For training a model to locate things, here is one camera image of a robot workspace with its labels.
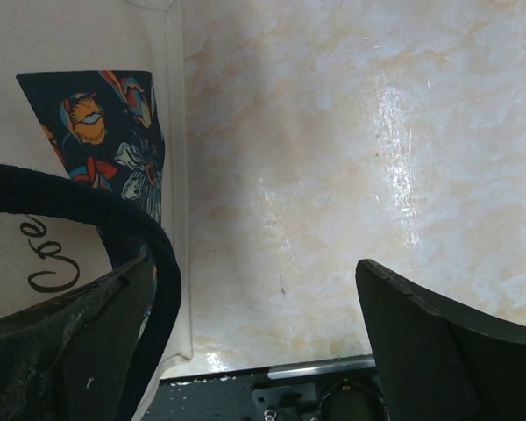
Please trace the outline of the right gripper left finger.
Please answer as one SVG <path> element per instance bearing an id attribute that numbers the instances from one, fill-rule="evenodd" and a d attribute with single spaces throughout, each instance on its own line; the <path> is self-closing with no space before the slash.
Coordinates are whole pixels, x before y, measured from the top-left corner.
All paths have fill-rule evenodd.
<path id="1" fill-rule="evenodd" d="M 113 420 L 151 298 L 144 258 L 0 318 L 0 420 Z"/>

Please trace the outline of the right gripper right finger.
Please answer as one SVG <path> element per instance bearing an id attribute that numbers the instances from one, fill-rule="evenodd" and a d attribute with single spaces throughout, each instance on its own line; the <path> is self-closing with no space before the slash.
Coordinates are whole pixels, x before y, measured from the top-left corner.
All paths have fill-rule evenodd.
<path id="1" fill-rule="evenodd" d="M 526 420 L 526 326 L 374 260 L 355 280 L 391 419 Z"/>

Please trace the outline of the beige canvas tote bag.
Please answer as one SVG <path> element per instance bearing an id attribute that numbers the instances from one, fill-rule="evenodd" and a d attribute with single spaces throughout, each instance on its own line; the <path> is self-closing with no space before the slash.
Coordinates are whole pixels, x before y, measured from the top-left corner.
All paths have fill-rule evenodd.
<path id="1" fill-rule="evenodd" d="M 182 12 L 0 1 L 0 318 L 149 259 L 117 415 L 192 355 Z"/>

